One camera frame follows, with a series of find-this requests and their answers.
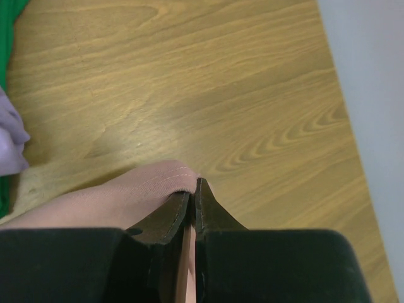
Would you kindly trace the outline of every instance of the purple cloth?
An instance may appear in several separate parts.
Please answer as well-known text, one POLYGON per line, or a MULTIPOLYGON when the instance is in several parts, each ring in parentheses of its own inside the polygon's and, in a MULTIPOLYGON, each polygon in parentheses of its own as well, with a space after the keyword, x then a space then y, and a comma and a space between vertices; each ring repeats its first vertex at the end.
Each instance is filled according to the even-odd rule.
POLYGON ((6 93, 0 87, 0 175, 12 175, 28 167, 22 152, 30 135, 6 93))

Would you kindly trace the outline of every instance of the wooden surface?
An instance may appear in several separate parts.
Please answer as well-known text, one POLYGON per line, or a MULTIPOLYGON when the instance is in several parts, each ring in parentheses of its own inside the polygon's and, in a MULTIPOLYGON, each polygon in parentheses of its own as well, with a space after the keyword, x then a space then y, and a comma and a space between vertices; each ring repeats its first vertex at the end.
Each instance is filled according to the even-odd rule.
POLYGON ((2 222, 178 158, 250 228, 339 230, 397 302, 315 1, 31 0, 8 85, 32 167, 2 222))

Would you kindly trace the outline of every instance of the pink cloth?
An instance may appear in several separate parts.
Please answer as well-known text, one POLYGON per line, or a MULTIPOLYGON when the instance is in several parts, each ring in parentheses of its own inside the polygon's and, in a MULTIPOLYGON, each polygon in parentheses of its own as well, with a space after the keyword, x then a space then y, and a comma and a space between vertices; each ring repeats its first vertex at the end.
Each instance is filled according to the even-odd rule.
MULTIPOLYGON (((102 185, 64 194, 6 222, 1 229, 118 227, 127 229, 176 191, 195 193, 199 175, 177 160, 130 170, 102 185)), ((195 232, 191 232, 186 302, 196 302, 195 232)))

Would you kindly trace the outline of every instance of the wood grain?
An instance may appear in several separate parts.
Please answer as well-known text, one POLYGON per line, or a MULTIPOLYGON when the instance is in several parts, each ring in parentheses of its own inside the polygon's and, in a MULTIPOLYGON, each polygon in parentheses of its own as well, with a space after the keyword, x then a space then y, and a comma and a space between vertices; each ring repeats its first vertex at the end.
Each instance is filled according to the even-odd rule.
POLYGON ((178 158, 250 228, 339 230, 398 302, 313 0, 32 0, 9 96, 32 135, 9 220, 178 158))

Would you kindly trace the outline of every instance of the green strap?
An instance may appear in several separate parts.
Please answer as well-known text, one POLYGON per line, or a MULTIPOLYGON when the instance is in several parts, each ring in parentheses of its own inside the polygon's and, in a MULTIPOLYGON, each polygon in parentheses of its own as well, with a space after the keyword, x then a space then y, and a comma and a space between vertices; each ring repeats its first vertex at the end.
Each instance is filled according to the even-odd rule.
MULTIPOLYGON (((13 23, 29 0, 0 0, 0 86, 7 91, 6 70, 13 48, 13 23)), ((8 176, 0 177, 0 218, 9 206, 8 176)))

